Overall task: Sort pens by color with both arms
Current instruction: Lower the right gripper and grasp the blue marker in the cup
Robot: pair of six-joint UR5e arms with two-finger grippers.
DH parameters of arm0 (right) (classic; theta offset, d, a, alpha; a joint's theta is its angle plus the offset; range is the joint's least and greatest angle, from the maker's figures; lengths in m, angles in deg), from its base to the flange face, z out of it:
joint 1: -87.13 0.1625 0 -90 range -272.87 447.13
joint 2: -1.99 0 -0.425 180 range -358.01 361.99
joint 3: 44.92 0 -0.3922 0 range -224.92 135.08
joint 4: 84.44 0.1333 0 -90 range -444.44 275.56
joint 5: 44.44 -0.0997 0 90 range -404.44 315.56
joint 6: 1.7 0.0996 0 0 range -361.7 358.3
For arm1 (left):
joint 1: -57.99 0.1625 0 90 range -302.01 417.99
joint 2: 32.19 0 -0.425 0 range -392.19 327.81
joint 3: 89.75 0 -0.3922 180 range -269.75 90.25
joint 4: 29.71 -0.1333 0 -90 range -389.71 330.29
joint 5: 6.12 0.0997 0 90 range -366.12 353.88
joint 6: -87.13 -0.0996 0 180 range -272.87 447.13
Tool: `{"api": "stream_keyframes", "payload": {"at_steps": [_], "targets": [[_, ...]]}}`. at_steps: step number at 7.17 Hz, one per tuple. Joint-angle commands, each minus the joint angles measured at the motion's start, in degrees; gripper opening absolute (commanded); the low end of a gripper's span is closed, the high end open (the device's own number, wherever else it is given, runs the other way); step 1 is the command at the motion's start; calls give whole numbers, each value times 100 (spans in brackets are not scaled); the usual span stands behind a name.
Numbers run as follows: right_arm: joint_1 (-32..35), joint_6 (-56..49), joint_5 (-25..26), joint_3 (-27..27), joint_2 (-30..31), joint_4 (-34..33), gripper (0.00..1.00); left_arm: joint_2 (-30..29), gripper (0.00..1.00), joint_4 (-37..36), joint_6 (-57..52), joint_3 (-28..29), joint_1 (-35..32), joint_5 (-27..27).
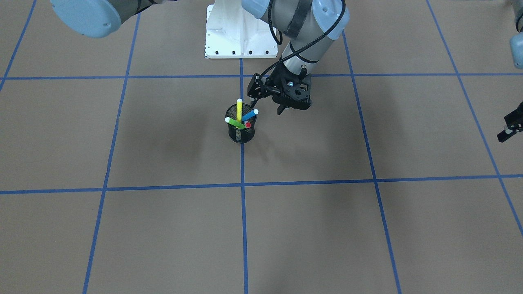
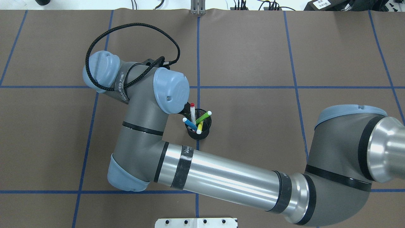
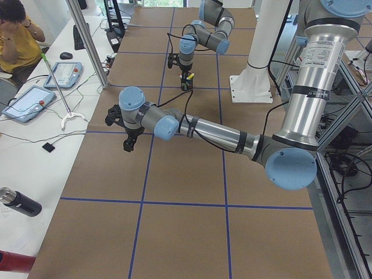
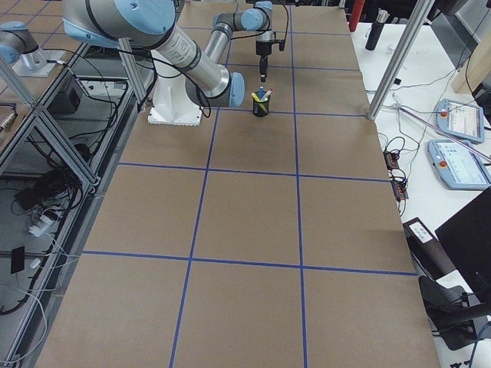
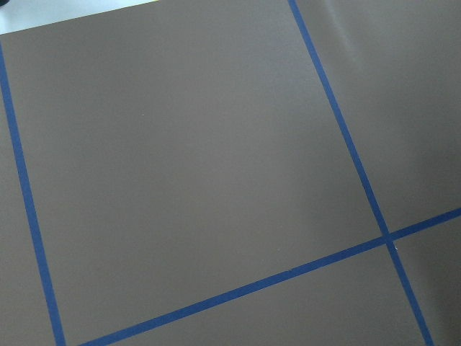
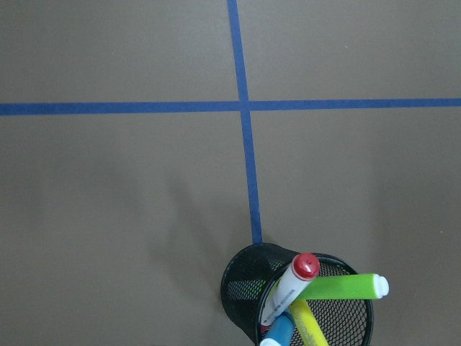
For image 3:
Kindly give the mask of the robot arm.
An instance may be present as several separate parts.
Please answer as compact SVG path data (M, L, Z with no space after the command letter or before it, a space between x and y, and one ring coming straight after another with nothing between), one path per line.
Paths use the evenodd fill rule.
M262 1L247 66L239 76L230 76L231 96L238 103L272 103L268 73L271 54L280 38L282 24L292 1ZM222 150L246 155L261 164L278 187L297 190L307 187L317 174L314 154L317 126L329 98L344 49L359 33L363 17L371 11L371 1L299 1L297 41L305 45L299 76L292 89L281 129L271 137L251 135L176 109L162 110L146 101L138 87L126 87L119 94L121 125L128 138L123 147L134 150L137 137L145 129L165 141L176 132L198 137ZM189 25L180 40L175 59L189 70L198 44L224 54L234 28L232 14L222 1L202 1L199 18ZM217 27L206 31L203 22Z
M223 7L221 1L202 1L199 19L186 26L186 33L179 42L176 61L182 78L186 79L192 69L194 52L198 45L218 54L226 53L230 45L228 38L234 27L234 17Z

